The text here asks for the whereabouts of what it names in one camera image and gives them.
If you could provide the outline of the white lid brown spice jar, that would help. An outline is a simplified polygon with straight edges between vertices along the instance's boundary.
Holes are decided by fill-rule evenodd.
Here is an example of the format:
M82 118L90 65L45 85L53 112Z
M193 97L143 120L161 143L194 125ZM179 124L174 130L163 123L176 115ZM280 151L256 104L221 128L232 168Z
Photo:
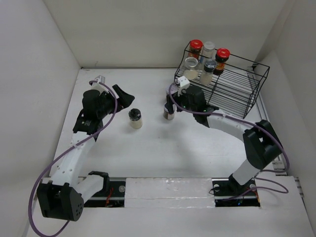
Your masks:
M167 107L166 107L166 104L164 104L164 111L163 111L163 117L166 119L166 120L173 120L174 117L175 117L175 114L170 114Z

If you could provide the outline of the black grinder cap spice bottle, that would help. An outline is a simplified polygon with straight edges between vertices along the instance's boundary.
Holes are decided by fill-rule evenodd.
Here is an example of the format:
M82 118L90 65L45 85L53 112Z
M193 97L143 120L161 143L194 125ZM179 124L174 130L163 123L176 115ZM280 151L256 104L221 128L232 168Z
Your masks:
M128 113L129 116L129 124L134 129L139 129L143 125L141 111L137 108L133 108Z

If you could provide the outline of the round glass jar white powder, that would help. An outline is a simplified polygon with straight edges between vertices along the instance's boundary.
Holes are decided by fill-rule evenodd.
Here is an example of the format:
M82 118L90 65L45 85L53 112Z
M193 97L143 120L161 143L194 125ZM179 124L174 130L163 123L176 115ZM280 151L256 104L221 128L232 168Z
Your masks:
M187 57L184 62L183 76L188 80L198 77L198 60L194 57Z

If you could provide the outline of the silver lid blue label bottle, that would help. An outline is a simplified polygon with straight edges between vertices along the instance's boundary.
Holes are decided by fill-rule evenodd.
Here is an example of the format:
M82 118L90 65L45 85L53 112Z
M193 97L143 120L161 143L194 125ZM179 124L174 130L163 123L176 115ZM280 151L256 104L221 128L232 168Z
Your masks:
M203 44L200 62L203 63L207 59L212 59L214 50L215 50L215 44L211 41L206 41Z

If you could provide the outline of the red lid sauce jar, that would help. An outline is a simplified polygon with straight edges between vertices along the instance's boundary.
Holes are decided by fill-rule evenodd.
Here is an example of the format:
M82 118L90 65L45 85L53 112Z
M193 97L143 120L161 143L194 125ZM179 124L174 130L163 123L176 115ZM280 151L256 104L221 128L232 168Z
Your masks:
M203 42L198 39L193 39L190 41L189 44L189 57L194 57L196 59L199 59L200 52L203 48Z
M217 49L215 55L215 61L217 63L216 68L214 69L214 74L219 76L223 73L225 68L225 63L228 61L230 56L230 51L226 48Z

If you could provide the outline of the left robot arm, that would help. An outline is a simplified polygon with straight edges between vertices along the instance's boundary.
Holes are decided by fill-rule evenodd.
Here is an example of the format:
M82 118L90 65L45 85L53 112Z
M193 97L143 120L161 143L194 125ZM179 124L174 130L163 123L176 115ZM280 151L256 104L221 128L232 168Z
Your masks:
M91 171L83 181L79 181L79 173L105 127L104 117L129 107L135 97L116 84L113 85L115 94L102 89L95 81L91 85L93 88L83 93L82 109L73 128L71 151L62 156L49 181L37 188L43 217L77 221L84 204L92 196L113 192L107 172Z

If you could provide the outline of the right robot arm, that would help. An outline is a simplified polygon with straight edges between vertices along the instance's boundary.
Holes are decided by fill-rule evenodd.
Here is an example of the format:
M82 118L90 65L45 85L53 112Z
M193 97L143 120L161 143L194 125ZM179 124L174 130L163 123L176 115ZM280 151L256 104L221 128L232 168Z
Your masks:
M265 172L276 157L285 153L267 120L253 123L230 116L208 105L203 91L197 86L179 88L171 84L166 90L164 110L170 115L182 111L192 114L197 123L225 132L243 142L246 159L224 185L213 188L217 195L222 191L232 196L249 192L250 181L260 172Z

